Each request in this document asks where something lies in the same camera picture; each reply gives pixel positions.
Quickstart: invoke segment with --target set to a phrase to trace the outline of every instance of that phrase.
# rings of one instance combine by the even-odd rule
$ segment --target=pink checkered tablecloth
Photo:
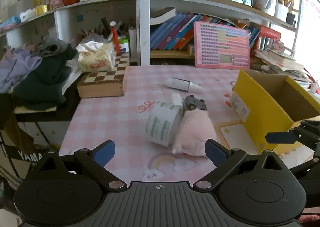
[[[107,139],[116,154],[106,169],[130,184],[131,181],[189,181],[191,185],[215,166],[207,158],[173,155],[169,148],[147,141],[145,128],[154,101],[168,101],[172,93],[183,98],[193,94],[163,86],[169,77],[190,80],[204,87],[202,94],[213,125],[238,120],[230,106],[232,85],[239,71],[199,69],[189,66],[129,67],[123,97],[82,99],[72,118],[60,155],[81,148],[93,149]]]

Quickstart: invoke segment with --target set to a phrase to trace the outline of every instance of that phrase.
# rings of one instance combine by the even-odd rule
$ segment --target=white shelf
[[[16,25],[15,27],[13,27],[12,29],[6,31],[5,33],[0,34],[0,37],[5,35],[6,33],[10,32],[10,31],[13,31],[13,30],[15,30],[15,29],[27,24],[27,23],[30,23],[30,22],[32,22],[34,20],[37,20],[37,19],[39,19],[41,17],[47,16],[47,15],[50,15],[50,14],[54,14],[54,12],[62,11],[62,10],[68,9],[68,8],[82,7],[82,6],[86,6],[86,5],[93,5],[93,4],[103,3],[103,2],[107,2],[107,1],[114,1],[114,0],[88,0],[88,1],[84,1],[84,2],[75,3],[73,5],[63,6],[63,7],[59,7],[59,8],[50,10],[48,12],[43,13],[42,15],[36,15],[33,18],[30,18],[27,21]]]
[[[267,13],[257,10],[253,7],[249,7],[230,0],[169,0],[170,2],[167,2],[167,4],[165,4],[165,0],[156,1],[152,2],[151,8],[153,6],[156,6],[157,4],[163,7],[167,7],[167,5],[170,5],[176,6],[177,11],[197,12],[200,14],[217,15],[227,18],[249,18],[264,20],[289,29],[291,31],[296,31],[295,27],[278,18],[268,15]]]

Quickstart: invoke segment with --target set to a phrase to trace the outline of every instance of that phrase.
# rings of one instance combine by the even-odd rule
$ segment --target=pen holder
[[[276,0],[269,0],[266,9],[263,12],[267,13],[268,15],[275,16],[276,11]]]
[[[266,9],[268,0],[252,0],[252,7],[264,11]]]
[[[275,10],[275,17],[281,19],[282,21],[286,21],[287,19],[287,14],[288,14],[288,7],[276,3],[276,10]]]

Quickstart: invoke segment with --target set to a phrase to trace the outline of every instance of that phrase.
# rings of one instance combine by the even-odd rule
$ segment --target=glue bottle
[[[167,87],[173,89],[180,89],[184,91],[194,91],[199,92],[202,91],[202,86],[194,84],[192,81],[189,80],[182,80],[177,78],[169,78],[166,82]]]

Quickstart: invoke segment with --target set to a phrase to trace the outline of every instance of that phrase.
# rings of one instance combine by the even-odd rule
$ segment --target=tape roll
[[[146,125],[148,140],[169,147],[178,130],[182,114],[182,106],[165,102],[156,103]]]

